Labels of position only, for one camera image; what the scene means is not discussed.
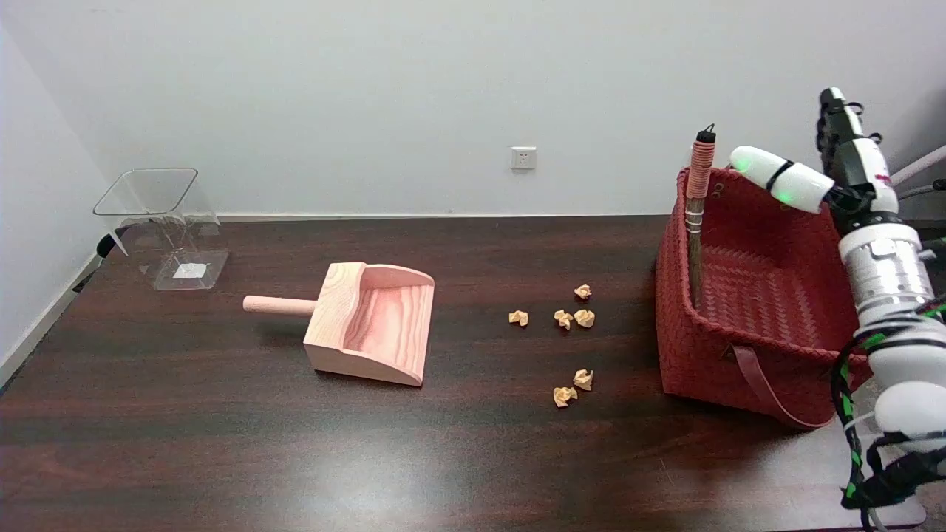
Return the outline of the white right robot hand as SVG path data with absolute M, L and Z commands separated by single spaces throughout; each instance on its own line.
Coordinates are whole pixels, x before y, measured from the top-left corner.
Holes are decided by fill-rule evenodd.
M 790 208 L 811 214 L 827 208 L 842 236 L 869 225 L 899 223 L 899 202 L 879 150 L 882 136 L 865 134 L 862 111 L 837 87 L 819 94 L 815 148 L 820 171 L 749 146 L 733 149 L 729 164 Z

